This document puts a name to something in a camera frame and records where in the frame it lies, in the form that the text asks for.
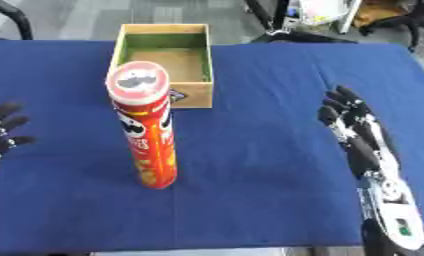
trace pringles can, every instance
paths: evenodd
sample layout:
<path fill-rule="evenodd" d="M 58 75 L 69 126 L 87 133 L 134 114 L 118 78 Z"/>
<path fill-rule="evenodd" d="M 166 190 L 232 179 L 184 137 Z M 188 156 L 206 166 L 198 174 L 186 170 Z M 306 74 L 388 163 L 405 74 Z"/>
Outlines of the pringles can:
<path fill-rule="evenodd" d="M 142 183 L 169 186 L 177 167 L 167 72 L 153 62 L 128 62 L 109 74 L 106 85 Z"/>

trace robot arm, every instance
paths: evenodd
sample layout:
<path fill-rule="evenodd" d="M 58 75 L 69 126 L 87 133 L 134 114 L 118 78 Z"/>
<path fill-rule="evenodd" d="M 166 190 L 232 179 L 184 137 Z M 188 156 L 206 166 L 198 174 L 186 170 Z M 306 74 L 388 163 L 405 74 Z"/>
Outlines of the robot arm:
<path fill-rule="evenodd" d="M 400 161 L 386 130 L 356 94 L 338 86 L 327 92 L 318 119 L 346 152 L 363 210 L 367 256 L 424 255 L 424 223 L 400 177 Z"/>
<path fill-rule="evenodd" d="M 8 138 L 8 133 L 12 129 L 25 124 L 28 121 L 28 118 L 25 116 L 7 118 L 20 109 L 21 106 L 15 103 L 4 103 L 0 105 L 0 159 L 11 148 L 34 141 L 34 138 L 30 136 L 16 136 Z"/>

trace chair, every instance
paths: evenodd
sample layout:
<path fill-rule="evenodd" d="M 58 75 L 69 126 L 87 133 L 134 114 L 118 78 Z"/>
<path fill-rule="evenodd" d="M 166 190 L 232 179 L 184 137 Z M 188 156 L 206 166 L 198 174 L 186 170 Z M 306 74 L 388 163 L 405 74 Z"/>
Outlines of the chair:
<path fill-rule="evenodd" d="M 374 29 L 378 27 L 396 27 L 406 25 L 411 33 L 411 43 L 408 49 L 411 52 L 414 52 L 419 44 L 419 23 L 422 18 L 424 18 L 424 0 L 417 0 L 413 10 L 411 10 L 408 14 L 373 21 L 369 25 L 360 27 L 360 33 L 367 36 L 373 33 Z"/>
<path fill-rule="evenodd" d="M 0 0 L 0 13 L 14 21 L 22 40 L 33 40 L 32 28 L 27 16 L 18 8 Z"/>
<path fill-rule="evenodd" d="M 245 0 L 249 12 L 254 13 L 260 24 L 265 29 L 265 34 L 253 40 L 253 42 L 290 41 L 304 43 L 356 43 L 353 41 L 332 38 L 317 34 L 294 31 L 284 28 L 285 15 L 290 0 L 277 0 L 276 10 L 273 17 L 266 12 L 258 0 Z"/>

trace blue tablecloth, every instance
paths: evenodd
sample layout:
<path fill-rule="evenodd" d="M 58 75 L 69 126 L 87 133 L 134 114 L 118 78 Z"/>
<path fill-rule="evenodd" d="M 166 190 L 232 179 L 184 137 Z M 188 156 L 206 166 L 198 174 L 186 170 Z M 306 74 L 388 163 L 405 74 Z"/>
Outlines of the blue tablecloth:
<path fill-rule="evenodd" d="M 394 138 L 424 216 L 424 71 L 392 45 L 214 46 L 213 109 L 175 111 L 179 177 L 142 187 L 103 85 L 112 42 L 0 42 L 0 103 L 36 144 L 0 162 L 0 252 L 360 243 L 355 181 L 316 120 L 344 84 Z"/>

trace wooden box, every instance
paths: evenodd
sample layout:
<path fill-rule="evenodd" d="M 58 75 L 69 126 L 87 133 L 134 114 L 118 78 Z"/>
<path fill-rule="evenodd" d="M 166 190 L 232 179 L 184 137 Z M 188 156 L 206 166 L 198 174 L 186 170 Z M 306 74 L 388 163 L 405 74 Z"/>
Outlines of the wooden box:
<path fill-rule="evenodd" d="M 109 72 L 133 61 L 152 61 L 170 77 L 173 108 L 211 108 L 213 73 L 205 24 L 123 24 Z"/>

